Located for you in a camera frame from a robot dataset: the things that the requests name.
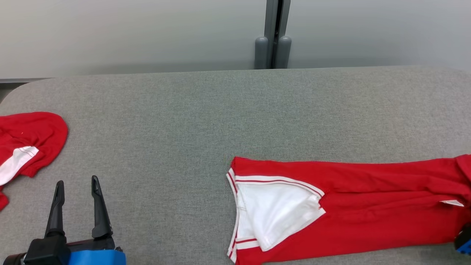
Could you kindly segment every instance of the white wall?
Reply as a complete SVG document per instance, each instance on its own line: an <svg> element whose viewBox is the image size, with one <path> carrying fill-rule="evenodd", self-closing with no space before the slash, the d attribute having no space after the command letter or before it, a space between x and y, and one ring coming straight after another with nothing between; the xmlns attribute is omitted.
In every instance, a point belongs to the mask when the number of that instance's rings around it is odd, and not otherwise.
<svg viewBox="0 0 471 265"><path fill-rule="evenodd" d="M471 70L469 0L292 0L289 68L428 64Z"/></svg>
<svg viewBox="0 0 471 265"><path fill-rule="evenodd" d="M2 0L0 79L253 69L265 0Z"/></svg>

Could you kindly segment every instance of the red cloth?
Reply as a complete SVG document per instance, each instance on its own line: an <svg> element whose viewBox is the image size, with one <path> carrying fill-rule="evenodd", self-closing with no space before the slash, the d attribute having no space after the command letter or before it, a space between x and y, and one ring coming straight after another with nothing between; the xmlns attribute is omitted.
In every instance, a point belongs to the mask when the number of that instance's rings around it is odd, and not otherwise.
<svg viewBox="0 0 471 265"><path fill-rule="evenodd" d="M49 112L0 116L0 190L18 175L34 177L60 153L67 124ZM0 210L8 199L0 192Z"/></svg>
<svg viewBox="0 0 471 265"><path fill-rule="evenodd" d="M256 246L258 239L239 241L236 227L228 255L238 265L260 265L452 242L463 225L471 221L470 177L470 155L395 164L275 162L236 157L228 174L236 198L239 184L252 181L254 187L289 178L293 183L317 188L321 195L319 209L323 208L325 214L268 251ZM442 202L450 200L464 206ZM252 240L254 244L247 247L247 241ZM237 249L239 242L243 242L243 249Z"/></svg>

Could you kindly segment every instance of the gray table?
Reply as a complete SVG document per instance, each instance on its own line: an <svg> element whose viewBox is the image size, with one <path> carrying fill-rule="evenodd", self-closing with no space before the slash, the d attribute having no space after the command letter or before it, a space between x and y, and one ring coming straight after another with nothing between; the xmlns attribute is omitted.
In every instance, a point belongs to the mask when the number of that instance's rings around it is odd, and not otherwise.
<svg viewBox="0 0 471 265"><path fill-rule="evenodd" d="M0 115L50 111L70 132L53 164L4 189L0 260L43 236L64 180L69 241L91 236L96 174L128 264L231 264L233 156L401 162L471 150L471 75L419 66L57 78L11 92ZM285 264L471 264L452 245Z"/></svg>

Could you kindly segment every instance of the red shirt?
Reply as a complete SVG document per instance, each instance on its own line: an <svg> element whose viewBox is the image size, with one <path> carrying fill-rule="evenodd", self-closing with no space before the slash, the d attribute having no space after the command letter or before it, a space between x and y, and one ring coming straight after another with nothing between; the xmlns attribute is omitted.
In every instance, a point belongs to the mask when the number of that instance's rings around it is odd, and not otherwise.
<svg viewBox="0 0 471 265"><path fill-rule="evenodd" d="M0 116L0 190L22 174L34 177L60 153L67 139L67 124L49 112ZM8 199L0 192L0 210Z"/></svg>
<svg viewBox="0 0 471 265"><path fill-rule="evenodd" d="M452 242L471 222L471 155L392 164L234 158L227 255L261 265Z"/></svg>

